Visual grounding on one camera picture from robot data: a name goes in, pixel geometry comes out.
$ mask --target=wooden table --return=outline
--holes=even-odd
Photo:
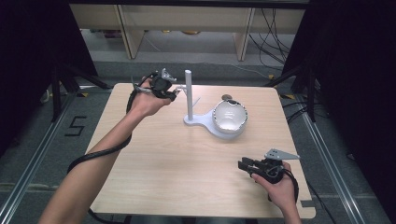
[[[124,115],[132,84],[117,84],[93,134],[93,147]],[[247,127],[223,140],[201,126],[187,126],[186,95],[144,119],[122,150],[102,191],[92,204],[96,213],[187,217],[282,217],[267,193],[239,170],[242,157],[262,160],[271,148],[296,154],[276,90],[272,88],[192,86],[199,99],[194,114],[214,108],[230,94],[248,112]],[[290,161],[300,185],[298,210],[312,218],[314,207],[299,161]]]

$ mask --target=hand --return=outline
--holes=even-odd
[[[146,79],[142,84],[142,88],[148,88],[151,78]],[[154,115],[164,105],[170,105],[170,99],[160,99],[154,94],[148,92],[139,92],[132,103],[131,111],[138,111],[144,117]]]
[[[283,166],[285,169],[291,171],[290,165],[287,162],[283,162]],[[282,211],[295,206],[294,186],[290,177],[287,175],[283,175],[282,180],[276,184],[271,184],[256,174],[252,174],[251,177],[267,190],[271,201]]]

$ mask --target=white ceramic bowl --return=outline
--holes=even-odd
[[[241,133],[248,121],[245,107],[234,100],[224,100],[213,110],[213,123],[222,133]]]

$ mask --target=white stand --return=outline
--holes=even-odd
[[[213,109],[204,115],[194,115],[192,112],[192,87],[191,87],[191,71],[185,71],[186,76],[186,91],[187,91],[187,111],[188,115],[184,117],[184,123],[189,126],[203,126],[206,127],[208,131],[213,133],[216,137],[222,139],[233,139],[240,133],[222,133],[217,130],[213,123]]]

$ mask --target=white vertical rod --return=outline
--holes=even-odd
[[[191,87],[191,71],[185,70],[186,76],[186,89],[187,89],[187,112],[189,120],[192,120],[192,87]]]

